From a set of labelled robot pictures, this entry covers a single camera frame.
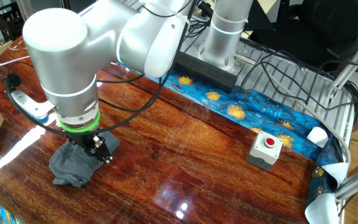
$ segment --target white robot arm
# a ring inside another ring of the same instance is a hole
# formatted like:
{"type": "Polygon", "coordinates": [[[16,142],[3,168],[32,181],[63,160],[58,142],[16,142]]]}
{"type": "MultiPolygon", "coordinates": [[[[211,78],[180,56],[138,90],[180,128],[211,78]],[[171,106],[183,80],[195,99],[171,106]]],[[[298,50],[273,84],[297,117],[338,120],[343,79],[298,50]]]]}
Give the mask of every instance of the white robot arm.
{"type": "Polygon", "coordinates": [[[153,78],[164,75],[173,63],[192,2],[144,2],[163,17],[115,0],[100,0],[80,14],[46,9],[31,16],[23,38],[63,127],[81,129],[96,119],[95,74],[109,62],[120,61],[153,78]]]}
{"type": "MultiPolygon", "coordinates": [[[[54,109],[66,132],[45,129],[67,136],[89,155],[109,162],[104,139],[97,135],[103,130],[97,130],[96,72],[119,61],[152,78],[166,74],[195,1],[140,0],[144,8],[137,12],[116,0],[99,0],[79,14],[67,9],[35,13],[24,25],[23,38],[48,101],[36,103],[4,79],[7,96],[41,126],[34,118],[45,118],[54,109]]],[[[252,0],[217,3],[201,60],[228,69],[251,4],[252,0]]]]}

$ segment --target black cable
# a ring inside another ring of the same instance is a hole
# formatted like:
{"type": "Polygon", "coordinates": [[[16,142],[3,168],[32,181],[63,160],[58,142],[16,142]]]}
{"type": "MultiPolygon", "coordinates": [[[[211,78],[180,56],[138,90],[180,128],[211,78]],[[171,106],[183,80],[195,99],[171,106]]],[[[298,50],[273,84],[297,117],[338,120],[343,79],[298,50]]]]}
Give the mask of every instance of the black cable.
{"type": "Polygon", "coordinates": [[[13,67],[14,65],[17,65],[17,64],[20,64],[20,63],[34,68],[33,65],[31,65],[31,64],[29,64],[29,63],[26,63],[26,62],[14,62],[14,63],[12,63],[12,64],[7,68],[7,73],[10,74],[12,67],[13,67]]]}
{"type": "MultiPolygon", "coordinates": [[[[193,1],[193,4],[191,6],[191,10],[189,12],[189,15],[188,15],[188,19],[191,18],[191,15],[192,15],[192,12],[194,11],[194,8],[196,6],[196,3],[197,1],[193,1]]],[[[188,24],[185,24],[185,29],[183,30],[182,32],[182,35],[181,35],[181,39],[180,39],[180,42],[179,42],[179,45],[177,47],[177,52],[180,50],[181,46],[182,46],[182,43],[184,41],[184,38],[185,38],[185,34],[186,34],[186,30],[187,30],[187,27],[188,27],[188,24]]],[[[88,131],[88,132],[85,132],[85,133],[69,133],[69,132],[65,132],[65,131],[58,131],[56,129],[53,129],[53,128],[50,128],[48,126],[45,126],[44,124],[42,124],[41,122],[37,121],[35,118],[33,118],[31,115],[29,115],[24,109],[22,109],[15,101],[15,99],[12,97],[12,91],[15,90],[15,88],[13,88],[11,86],[11,83],[9,81],[9,79],[7,78],[4,78],[2,80],[3,84],[4,84],[4,87],[5,87],[5,92],[6,92],[6,95],[8,97],[8,99],[11,101],[11,103],[15,106],[15,108],[20,112],[22,113],[27,119],[29,119],[31,122],[33,122],[34,124],[40,126],[41,128],[44,128],[45,130],[47,131],[50,131],[51,133],[54,133],[54,134],[59,134],[59,135],[71,135],[71,136],[81,136],[81,135],[85,135],[85,134],[99,134],[99,133],[102,133],[102,132],[105,132],[105,131],[110,131],[112,129],[115,129],[115,128],[118,128],[120,126],[122,126],[123,124],[126,124],[128,123],[130,120],[134,119],[137,115],[139,115],[141,112],[143,112],[144,110],[146,110],[147,108],[149,108],[151,105],[154,104],[154,102],[157,100],[158,96],[160,95],[160,92],[162,91],[162,88],[163,86],[166,84],[166,82],[168,81],[172,71],[173,71],[173,65],[175,64],[175,61],[178,57],[178,54],[175,55],[173,61],[174,63],[172,63],[172,66],[170,67],[170,69],[168,70],[167,72],[167,76],[164,78],[162,84],[159,86],[158,90],[155,92],[155,94],[153,95],[153,97],[151,97],[151,99],[138,111],[136,111],[133,115],[131,115],[130,117],[128,117],[127,119],[125,119],[124,121],[114,125],[114,126],[111,126],[109,128],[104,128],[104,129],[99,129],[99,130],[95,130],[95,131],[88,131]]]]}
{"type": "MultiPolygon", "coordinates": [[[[312,99],[318,106],[322,107],[322,109],[324,109],[324,110],[329,111],[329,110],[333,110],[333,109],[336,109],[336,108],[341,107],[341,106],[353,105],[353,104],[355,104],[355,103],[358,103],[358,100],[357,100],[357,101],[352,101],[352,102],[350,102],[350,103],[343,103],[343,104],[340,104],[340,105],[337,105],[337,106],[333,106],[332,108],[326,108],[326,107],[323,106],[318,100],[316,100],[315,98],[313,98],[305,89],[303,89],[298,82],[294,81],[294,79],[292,79],[292,77],[290,77],[289,75],[285,74],[283,71],[281,71],[280,69],[278,69],[276,66],[272,65],[271,63],[269,63],[269,62],[259,62],[259,63],[257,63],[254,67],[256,67],[256,66],[258,66],[258,65],[262,65],[262,67],[264,68],[265,72],[267,72],[267,70],[266,70],[265,67],[263,66],[264,63],[266,63],[266,64],[272,66],[274,69],[276,69],[276,70],[277,70],[278,72],[280,72],[282,75],[284,75],[284,76],[286,76],[287,78],[293,80],[293,82],[294,82],[296,85],[298,85],[298,86],[300,87],[300,89],[301,89],[303,92],[305,92],[306,95],[309,96],[310,99],[312,99]]],[[[351,63],[351,62],[345,62],[345,63],[349,63],[349,64],[351,64],[351,65],[357,65],[357,66],[358,66],[358,64],[356,64],[356,63],[351,63]]],[[[269,75],[268,75],[268,77],[269,77],[269,80],[270,80],[271,84],[273,85],[273,87],[277,90],[277,87],[273,84],[273,82],[272,82],[272,80],[271,80],[271,78],[270,78],[269,75]]],[[[299,99],[299,97],[296,97],[296,96],[288,96],[288,95],[286,95],[286,94],[283,94],[283,93],[280,92],[280,91],[278,91],[278,92],[279,92],[279,94],[282,94],[282,95],[284,95],[284,96],[287,96],[287,97],[290,97],[290,98],[299,99]]]]}
{"type": "MultiPolygon", "coordinates": [[[[105,69],[102,69],[102,71],[106,72],[106,73],[109,73],[110,75],[115,75],[105,69]]],[[[140,74],[138,77],[136,78],[133,78],[131,80],[122,80],[122,81],[109,81],[109,80],[97,80],[97,82],[100,82],[100,83],[116,83],[116,84],[120,84],[120,83],[130,83],[130,82],[133,82],[133,81],[136,81],[138,79],[141,79],[142,77],[144,77],[144,74],[140,74]]]]}
{"type": "Polygon", "coordinates": [[[187,38],[192,38],[200,35],[210,25],[211,21],[199,21],[194,19],[190,21],[190,28],[188,29],[187,38]]]}
{"type": "MultiPolygon", "coordinates": [[[[181,13],[183,10],[185,10],[186,7],[191,3],[191,1],[192,1],[192,0],[189,0],[189,1],[185,4],[185,6],[183,6],[183,7],[178,11],[178,13],[181,13]]],[[[141,6],[141,7],[144,8],[144,9],[146,9],[149,13],[151,13],[151,14],[153,14],[153,15],[155,15],[155,16],[161,17],[161,18],[169,18],[169,17],[172,17],[172,16],[176,16],[175,14],[172,14],[172,15],[169,15],[169,16],[161,16],[161,15],[158,15],[158,14],[152,12],[150,9],[148,9],[148,8],[145,7],[145,6],[141,6]]]]}
{"type": "Polygon", "coordinates": [[[99,101],[102,102],[102,103],[104,103],[104,104],[106,104],[106,105],[108,105],[108,106],[110,106],[110,107],[112,107],[112,108],[119,109],[119,110],[126,111],[126,112],[138,112],[138,111],[140,110],[140,109],[139,109],[139,110],[125,109],[125,108],[116,106],[116,105],[114,105],[114,104],[112,104],[112,103],[109,103],[109,102],[107,102],[106,100],[100,99],[100,98],[99,98],[99,101]]]}
{"type": "MultiPolygon", "coordinates": [[[[278,57],[281,57],[281,58],[284,58],[284,59],[287,59],[287,60],[290,60],[290,61],[294,61],[301,69],[303,69],[304,67],[306,67],[306,64],[303,66],[304,63],[300,62],[294,55],[292,55],[292,54],[289,53],[289,52],[286,52],[286,51],[284,51],[284,50],[273,51],[273,50],[270,50],[270,49],[266,48],[266,47],[263,46],[263,45],[261,45],[261,46],[262,46],[262,48],[267,49],[267,51],[270,52],[267,56],[265,56],[265,57],[263,57],[263,58],[261,59],[261,62],[262,62],[262,63],[261,63],[261,66],[262,66],[262,67],[264,67],[264,66],[263,66],[263,63],[266,63],[266,62],[263,62],[263,60],[265,60],[266,58],[268,58],[268,57],[270,57],[270,56],[272,56],[272,55],[276,55],[276,56],[278,56],[278,57]],[[287,54],[289,57],[284,56],[284,55],[279,55],[278,53],[287,54]]],[[[322,72],[322,68],[323,68],[326,64],[328,64],[328,63],[347,63],[347,62],[340,62],[340,61],[328,61],[328,62],[325,62],[322,66],[320,66],[320,67],[317,69],[316,76],[314,77],[313,84],[312,84],[312,87],[311,87],[310,90],[313,89],[313,86],[314,86],[314,83],[315,83],[315,81],[316,81],[317,75],[329,76],[329,74],[336,72],[336,71],[333,71],[333,72],[322,72]]],[[[303,100],[303,101],[308,101],[308,100],[310,99],[311,93],[308,94],[304,89],[302,89],[301,85],[300,85],[296,80],[292,79],[292,77],[288,76],[287,74],[285,74],[284,72],[282,72],[280,69],[278,69],[276,66],[272,65],[271,63],[267,63],[267,64],[269,64],[269,65],[272,66],[274,69],[276,69],[277,71],[279,71],[282,75],[286,76],[286,77],[289,78],[291,81],[293,81],[298,87],[301,88],[302,91],[304,91],[304,92],[308,95],[308,99],[307,99],[307,100],[304,100],[304,99],[301,99],[301,98],[298,98],[298,97],[288,96],[287,94],[284,94],[284,93],[278,91],[278,88],[272,83],[272,80],[271,80],[271,78],[269,77],[269,78],[268,78],[269,81],[271,82],[272,86],[274,87],[274,89],[275,89],[279,94],[281,94],[281,95],[283,95],[283,96],[290,97],[290,98],[297,98],[297,99],[303,100]]],[[[354,123],[356,123],[356,121],[357,121],[357,119],[358,119],[358,97],[355,97],[355,95],[358,95],[358,87],[357,87],[354,83],[352,83],[354,87],[351,88],[350,83],[351,83],[351,82],[348,81],[348,82],[344,85],[344,87],[345,87],[345,88],[348,90],[348,92],[351,93],[351,95],[352,95],[353,101],[352,101],[351,103],[348,103],[348,105],[350,105],[350,104],[355,104],[355,105],[354,105],[354,106],[355,106],[355,107],[354,107],[354,111],[355,111],[354,123]]],[[[345,105],[346,105],[346,104],[341,104],[341,105],[338,105],[338,106],[333,107],[333,108],[325,108],[325,107],[323,107],[323,109],[333,110],[333,109],[335,109],[335,108],[337,108],[337,107],[339,107],[339,106],[345,106],[345,105]]]]}

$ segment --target wooden table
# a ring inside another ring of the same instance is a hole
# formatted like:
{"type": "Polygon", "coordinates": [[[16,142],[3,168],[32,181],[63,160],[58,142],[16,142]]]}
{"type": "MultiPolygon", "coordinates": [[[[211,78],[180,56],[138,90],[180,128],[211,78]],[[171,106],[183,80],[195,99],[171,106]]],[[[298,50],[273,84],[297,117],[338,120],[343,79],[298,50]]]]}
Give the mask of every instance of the wooden table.
{"type": "MultiPolygon", "coordinates": [[[[24,47],[20,38],[0,56],[0,74],[18,58],[30,63],[24,47]]],[[[118,65],[105,71],[98,79],[138,75],[118,65]]],[[[17,64],[12,72],[22,78],[22,91],[45,100],[31,67],[17,64]]],[[[99,94],[140,108],[157,88],[141,78],[102,84],[99,94]]],[[[130,115],[104,104],[100,110],[104,128],[130,115]]],[[[52,184],[48,160],[66,139],[25,119],[1,82],[0,112],[0,159],[23,150],[0,169],[0,205],[25,223],[307,223],[313,161],[283,148],[265,172],[246,162],[256,133],[166,88],[151,108],[112,131],[121,141],[114,160],[80,189],[52,184]]],[[[55,121],[50,126],[57,128],[55,121]]]]}

